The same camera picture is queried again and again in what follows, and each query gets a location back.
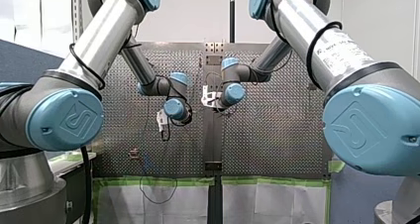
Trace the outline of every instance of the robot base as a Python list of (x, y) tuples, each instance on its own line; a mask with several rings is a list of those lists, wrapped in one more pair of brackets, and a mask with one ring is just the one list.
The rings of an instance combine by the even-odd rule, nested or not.
[(406, 177), (395, 200), (384, 201), (374, 209), (374, 224), (405, 224), (420, 214), (420, 179)]
[(0, 224), (65, 224), (65, 181), (44, 153), (0, 160)]
[(65, 181), (59, 179), (45, 195), (7, 208), (0, 206), (0, 223), (65, 224), (65, 201)]

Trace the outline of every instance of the robotic arm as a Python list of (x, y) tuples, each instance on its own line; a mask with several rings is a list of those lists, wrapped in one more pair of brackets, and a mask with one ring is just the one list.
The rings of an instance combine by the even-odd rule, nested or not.
[(138, 78), (142, 94), (167, 96), (167, 116), (183, 124), (191, 121), (186, 75), (157, 77), (131, 37), (132, 27), (157, 9), (159, 0), (89, 3), (94, 18), (77, 44), (70, 46), (71, 54), (61, 66), (46, 71), (32, 89), (12, 85), (2, 91), (7, 96), (1, 104), (0, 152), (22, 148), (71, 151), (92, 141), (103, 123), (98, 91), (105, 87), (103, 79), (119, 52)]
[(145, 96), (166, 96), (163, 111), (157, 113), (157, 122), (162, 132), (168, 120), (181, 126), (192, 121), (192, 108), (187, 103), (188, 77), (182, 72), (173, 72), (170, 77), (156, 75), (138, 43), (131, 37), (121, 50), (124, 60), (139, 81), (139, 93)]
[[(376, 61), (363, 51), (342, 31), (341, 23), (325, 16), (329, 4), (330, 0), (250, 0), (251, 16), (265, 20), (281, 39), (274, 40), (256, 64), (268, 67), (260, 65), (264, 60), (272, 64), (267, 55), (282, 59), (292, 47), (306, 62), (312, 82), (326, 93), (324, 134), (334, 153), (364, 172), (418, 175), (419, 82), (398, 64)], [(272, 49), (276, 53), (268, 54)], [(242, 76), (251, 69), (235, 58), (225, 59), (222, 69), (228, 84), (220, 102), (230, 106), (244, 95), (240, 82), (253, 77)]]

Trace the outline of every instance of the blue logo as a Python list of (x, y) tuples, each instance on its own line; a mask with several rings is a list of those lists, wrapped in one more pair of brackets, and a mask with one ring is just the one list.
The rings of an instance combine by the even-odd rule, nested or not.
[(60, 123), (60, 127), (79, 139), (84, 139), (98, 114), (80, 101), (75, 102)]
[(365, 111), (359, 102), (354, 102), (331, 124), (334, 133), (354, 157), (386, 139), (386, 133)]

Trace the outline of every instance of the metal pole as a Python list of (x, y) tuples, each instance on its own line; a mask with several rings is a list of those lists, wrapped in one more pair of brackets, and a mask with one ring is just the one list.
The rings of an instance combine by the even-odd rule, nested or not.
[(235, 42), (235, 0), (231, 0), (230, 5), (230, 43)]

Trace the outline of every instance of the pegboard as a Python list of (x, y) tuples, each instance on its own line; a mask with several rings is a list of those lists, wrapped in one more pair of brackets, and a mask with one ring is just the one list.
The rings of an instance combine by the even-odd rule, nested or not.
[[(226, 45), (225, 54), (251, 64), (264, 48)], [(311, 86), (297, 54), (270, 82), (244, 84), (246, 98), (225, 119), (223, 175), (325, 178), (331, 151), (322, 132), (324, 95)]]
[[(223, 50), (225, 56), (251, 63), (265, 47), (227, 44)], [(141, 175), (142, 165), (148, 175), (154, 176), (205, 175), (203, 153), (204, 147), (209, 147), (205, 133), (214, 131), (205, 130), (208, 126), (204, 124), (209, 121), (204, 120), (200, 98), (206, 75), (202, 62), (211, 52), (201, 44), (148, 43), (141, 48), (157, 74), (188, 74), (187, 97), (194, 111), (193, 122), (184, 128), (171, 126), (170, 141), (162, 142), (156, 113), (164, 97), (138, 94), (137, 80), (118, 56), (103, 92), (105, 124), (94, 143), (93, 150), (98, 153), (95, 176)], [(323, 142), (323, 93), (308, 89), (309, 82), (303, 63), (293, 55), (271, 82), (258, 86), (244, 83), (245, 100), (233, 116), (222, 118), (222, 132), (215, 135), (223, 137), (222, 175), (325, 177), (331, 151)], [(135, 148), (140, 151), (138, 160), (128, 156)]]
[[(193, 86), (187, 98), (193, 108), (193, 123), (170, 127), (170, 141), (163, 142), (156, 116), (165, 97), (146, 97), (137, 92), (137, 80), (121, 56), (117, 56), (106, 77), (103, 90), (105, 122), (102, 134), (94, 143), (98, 153), (95, 176), (147, 175), (202, 176), (204, 164), (203, 116), (200, 104), (202, 86), (201, 44), (143, 44), (142, 52), (156, 74), (185, 72)], [(129, 152), (139, 149), (139, 159)]]

